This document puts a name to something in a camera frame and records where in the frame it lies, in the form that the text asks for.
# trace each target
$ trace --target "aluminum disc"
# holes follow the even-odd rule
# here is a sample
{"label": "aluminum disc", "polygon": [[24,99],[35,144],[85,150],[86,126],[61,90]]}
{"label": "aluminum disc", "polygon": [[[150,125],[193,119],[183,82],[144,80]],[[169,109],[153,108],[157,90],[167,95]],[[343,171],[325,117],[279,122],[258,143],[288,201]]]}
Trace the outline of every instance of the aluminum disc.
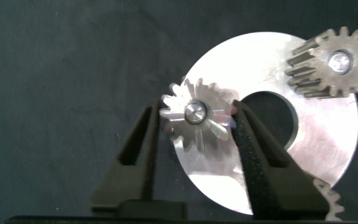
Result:
{"label": "aluminum disc", "polygon": [[[217,83],[229,89],[236,100],[259,91],[280,96],[294,120],[285,149],[303,170],[332,186],[346,171],[356,149],[357,100],[353,94],[348,98],[317,99],[294,93],[287,84],[291,77],[284,74],[290,68],[286,59],[304,41],[273,32],[241,35],[206,53],[186,78],[192,83],[199,78],[205,84]],[[181,166],[202,193],[226,208],[252,214],[234,141],[222,142],[218,149],[206,148],[202,153],[195,147],[185,152],[180,141],[174,145]]]}

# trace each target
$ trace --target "round hole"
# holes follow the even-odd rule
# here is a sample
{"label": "round hole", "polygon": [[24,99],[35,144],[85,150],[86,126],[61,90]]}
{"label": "round hole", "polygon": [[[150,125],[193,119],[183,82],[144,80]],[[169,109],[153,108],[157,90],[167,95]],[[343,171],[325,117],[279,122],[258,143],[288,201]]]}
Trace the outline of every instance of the round hole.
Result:
{"label": "round hole", "polygon": [[337,51],[328,60],[328,66],[339,75],[345,74],[351,67],[351,58],[348,54]]}
{"label": "round hole", "polygon": [[253,93],[242,102],[252,109],[285,149],[291,146],[297,132],[294,122],[296,126],[298,124],[295,110],[289,102],[265,91]]}

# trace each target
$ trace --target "black fabric background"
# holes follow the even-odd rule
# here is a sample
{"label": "black fabric background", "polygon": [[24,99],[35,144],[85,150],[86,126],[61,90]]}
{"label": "black fabric background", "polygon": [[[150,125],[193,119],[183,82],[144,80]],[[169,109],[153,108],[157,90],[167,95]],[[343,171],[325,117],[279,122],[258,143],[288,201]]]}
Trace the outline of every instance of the black fabric background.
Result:
{"label": "black fabric background", "polygon": [[[0,1],[0,223],[91,215],[90,195],[140,110],[215,45],[341,26],[358,29],[358,1]],[[155,198],[187,202],[191,219],[250,218],[199,192],[165,135],[157,162]],[[335,190],[341,216],[358,220],[358,148]]]}

